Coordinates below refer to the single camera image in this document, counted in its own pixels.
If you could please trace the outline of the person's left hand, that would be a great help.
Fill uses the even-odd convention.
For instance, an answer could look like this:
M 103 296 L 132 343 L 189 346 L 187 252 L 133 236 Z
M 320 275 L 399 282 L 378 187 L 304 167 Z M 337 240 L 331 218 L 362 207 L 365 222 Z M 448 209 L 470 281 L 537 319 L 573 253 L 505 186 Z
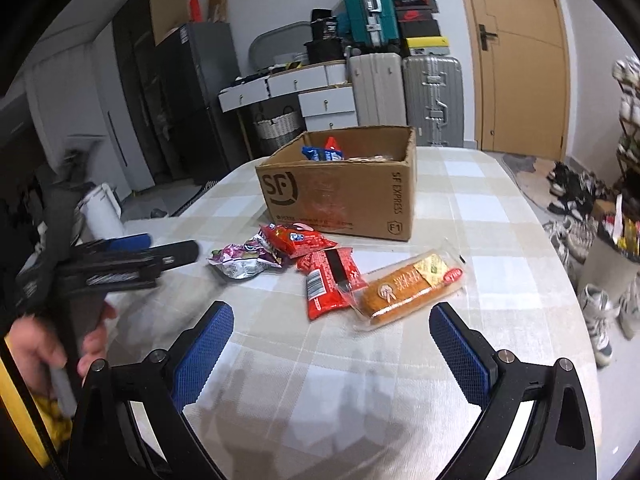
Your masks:
M 117 318 L 117 311 L 104 302 L 100 322 L 82 343 L 77 373 L 84 379 L 92 362 L 106 357 L 106 322 Z M 32 393 L 53 398 L 49 368 L 63 368 L 66 353 L 54 330 L 32 315 L 16 320 L 6 335 L 6 343 L 26 386 Z

